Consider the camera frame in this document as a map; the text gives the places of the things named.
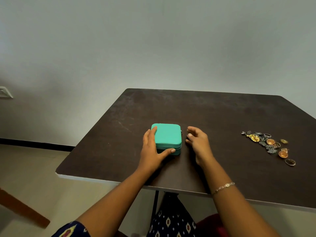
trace scratch on table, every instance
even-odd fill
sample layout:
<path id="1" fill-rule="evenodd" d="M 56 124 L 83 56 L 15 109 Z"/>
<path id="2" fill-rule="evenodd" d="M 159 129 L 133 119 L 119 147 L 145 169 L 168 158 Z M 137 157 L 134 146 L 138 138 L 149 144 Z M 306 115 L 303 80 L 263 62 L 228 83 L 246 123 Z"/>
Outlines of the scratch on table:
<path id="1" fill-rule="evenodd" d="M 120 123 L 119 121 L 117 121 L 124 129 L 128 130 L 129 132 L 131 132 L 131 130 L 129 130 L 128 128 L 126 128 L 125 126 L 122 125 L 122 123 Z"/>

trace teal jewelry box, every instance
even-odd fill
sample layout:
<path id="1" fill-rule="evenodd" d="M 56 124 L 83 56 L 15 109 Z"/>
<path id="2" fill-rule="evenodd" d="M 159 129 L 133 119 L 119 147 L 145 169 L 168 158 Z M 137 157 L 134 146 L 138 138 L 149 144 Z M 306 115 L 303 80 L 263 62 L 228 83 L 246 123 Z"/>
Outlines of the teal jewelry box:
<path id="1" fill-rule="evenodd" d="M 171 155 L 179 155 L 182 146 L 181 127 L 176 124 L 156 123 L 151 128 L 155 126 L 157 127 L 155 134 L 157 153 L 161 153 L 165 149 L 175 148 L 176 151 L 171 153 Z"/>

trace sleeve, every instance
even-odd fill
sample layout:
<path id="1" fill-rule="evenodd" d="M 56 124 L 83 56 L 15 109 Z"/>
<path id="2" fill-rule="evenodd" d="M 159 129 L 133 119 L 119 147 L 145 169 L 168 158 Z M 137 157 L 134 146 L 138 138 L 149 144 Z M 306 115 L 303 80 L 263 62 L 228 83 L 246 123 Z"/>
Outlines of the sleeve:
<path id="1" fill-rule="evenodd" d="M 65 224 L 52 237 L 90 237 L 87 229 L 78 221 Z"/>

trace table leg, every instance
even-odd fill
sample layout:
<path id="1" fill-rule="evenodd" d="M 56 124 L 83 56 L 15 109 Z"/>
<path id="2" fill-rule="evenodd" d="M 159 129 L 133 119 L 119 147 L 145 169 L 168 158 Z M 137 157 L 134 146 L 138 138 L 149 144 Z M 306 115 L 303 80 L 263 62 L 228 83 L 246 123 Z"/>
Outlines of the table leg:
<path id="1" fill-rule="evenodd" d="M 50 223 L 50 221 L 44 216 L 40 215 L 35 210 L 2 189 L 0 189 L 0 205 L 3 205 L 14 213 L 31 220 L 42 228 L 46 228 Z"/>
<path id="2" fill-rule="evenodd" d="M 155 215 L 156 215 L 156 211 L 157 211 L 157 202 L 158 202 L 158 195 L 159 195 L 159 191 L 156 191 L 155 193 L 155 199 L 154 199 L 154 205 L 153 205 L 153 211 L 151 213 L 151 220 L 150 220 L 150 225 L 151 222 L 153 221 Z"/>

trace finger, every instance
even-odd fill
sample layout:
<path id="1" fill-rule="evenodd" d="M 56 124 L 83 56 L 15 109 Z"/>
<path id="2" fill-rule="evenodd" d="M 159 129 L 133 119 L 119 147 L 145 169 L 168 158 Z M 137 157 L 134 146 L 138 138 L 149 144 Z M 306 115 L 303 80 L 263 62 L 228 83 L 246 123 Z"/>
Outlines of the finger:
<path id="1" fill-rule="evenodd" d="M 188 139 L 193 142 L 194 139 L 196 138 L 194 135 L 192 135 L 191 133 L 187 134 Z"/>
<path id="2" fill-rule="evenodd" d="M 192 145 L 192 141 L 190 141 L 188 139 L 186 139 L 185 142 L 188 143 L 189 145 Z"/>
<path id="3" fill-rule="evenodd" d="M 161 152 L 160 154 L 158 154 L 158 156 L 160 157 L 161 160 L 165 159 L 168 155 L 170 155 L 171 153 L 174 153 L 176 150 L 174 148 L 170 148 L 170 149 L 166 149 L 163 152 Z"/>
<path id="4" fill-rule="evenodd" d="M 149 135 L 148 135 L 148 143 L 149 144 L 155 143 L 155 133 L 156 133 L 156 131 L 157 131 L 157 127 L 155 126 L 149 132 Z"/>
<path id="5" fill-rule="evenodd" d="M 147 143 L 148 143 L 148 135 L 149 135 L 149 132 L 150 132 L 150 129 L 148 129 L 148 130 L 145 132 L 144 136 L 143 136 L 143 144 L 144 144 L 144 145 L 147 145 Z"/>
<path id="6" fill-rule="evenodd" d="M 201 131 L 199 128 L 194 127 L 194 126 L 188 126 L 187 131 L 194 136 L 198 136 L 199 134 L 203 133 L 203 131 Z"/>

